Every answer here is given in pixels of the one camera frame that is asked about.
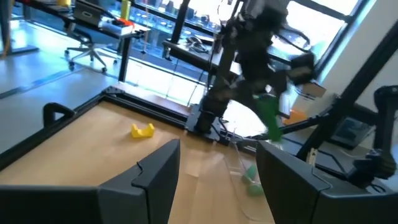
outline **desk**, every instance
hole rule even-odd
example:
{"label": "desk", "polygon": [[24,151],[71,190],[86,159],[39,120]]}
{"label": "desk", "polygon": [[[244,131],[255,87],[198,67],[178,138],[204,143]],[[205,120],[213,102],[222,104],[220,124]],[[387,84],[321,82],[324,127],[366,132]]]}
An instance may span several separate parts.
{"label": "desk", "polygon": [[[193,50],[189,50],[184,44],[173,44],[168,40],[163,41],[163,45],[165,47],[170,48],[170,56],[176,57],[184,62],[187,62],[195,67],[198,67],[202,70],[208,71],[208,61],[210,54],[206,53],[198,53]],[[218,64],[220,63],[221,51],[218,54],[213,55],[212,62],[212,70],[213,72],[217,72]],[[241,66],[239,63],[232,62],[230,72],[235,75],[241,74]],[[280,101],[279,115],[284,118],[290,118],[290,101],[289,97],[285,94],[282,95]]]}
{"label": "desk", "polygon": [[[134,87],[118,85],[118,88],[162,103]],[[188,108],[178,106],[178,110],[184,113]],[[155,136],[132,139],[129,135],[132,123],[139,127],[153,123]],[[2,170],[0,184],[98,185],[175,138],[181,140],[180,176],[169,223],[252,223],[244,216],[237,198],[237,194],[245,197],[246,193],[235,191],[224,161],[230,149],[106,102],[96,105]],[[267,206],[265,198],[256,200]],[[262,208],[251,208],[267,215],[264,222],[256,223],[273,223],[269,208]]]}
{"label": "desk", "polygon": [[126,79],[127,64],[128,64],[129,56],[130,56],[131,39],[133,37],[142,35],[143,32],[146,32],[147,29],[145,27],[136,25],[136,28],[130,34],[119,35],[114,32],[98,28],[98,26],[94,26],[93,24],[90,24],[86,21],[75,19],[72,16],[72,14],[70,14],[70,13],[58,12],[51,6],[47,6],[47,5],[42,4],[41,2],[38,2],[35,0],[30,0],[30,1],[16,0],[16,2],[20,2],[22,4],[25,4],[26,6],[31,7],[31,8],[46,12],[46,13],[51,14],[56,17],[59,17],[59,18],[63,19],[65,22],[75,23],[77,25],[87,27],[89,29],[95,30],[97,32],[100,32],[102,34],[105,34],[107,36],[110,36],[112,38],[122,41],[123,42],[123,49],[122,49],[122,54],[121,54],[122,60],[121,60],[121,66],[120,66],[118,80],[123,82]]}
{"label": "desk", "polygon": [[[11,0],[1,0],[0,1],[0,42],[1,42],[1,48],[0,48],[0,55],[2,55],[4,49],[6,48],[6,43],[7,43],[7,38],[9,35],[9,32],[11,34],[11,28],[10,28],[10,23],[9,21],[12,20],[9,19],[8,17],[10,16],[9,9],[11,5]],[[15,48],[12,46],[12,39],[10,40],[10,45],[8,48],[7,55],[15,55],[15,54],[23,54],[27,52],[33,52],[38,50],[37,47],[29,46],[26,45],[25,47],[18,47]]]}

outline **office chair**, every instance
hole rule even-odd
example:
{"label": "office chair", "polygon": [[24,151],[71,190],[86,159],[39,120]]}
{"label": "office chair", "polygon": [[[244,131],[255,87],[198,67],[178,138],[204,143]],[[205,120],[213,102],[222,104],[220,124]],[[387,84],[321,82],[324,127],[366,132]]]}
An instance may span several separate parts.
{"label": "office chair", "polygon": [[[86,1],[96,5],[100,4],[99,0]],[[68,47],[65,51],[65,55],[69,55],[71,50],[81,52],[77,56],[74,56],[70,59],[70,69],[74,69],[75,60],[85,56],[90,56],[90,60],[93,61],[94,58],[96,58],[104,66],[101,69],[102,72],[106,72],[108,69],[106,68],[105,62],[102,60],[100,54],[98,53],[98,50],[103,49],[111,44],[115,44],[117,40],[108,37],[107,35],[101,34],[95,30],[91,30],[82,26],[77,26],[76,24],[65,23],[64,28],[67,30],[67,36],[80,42],[80,47]]]}

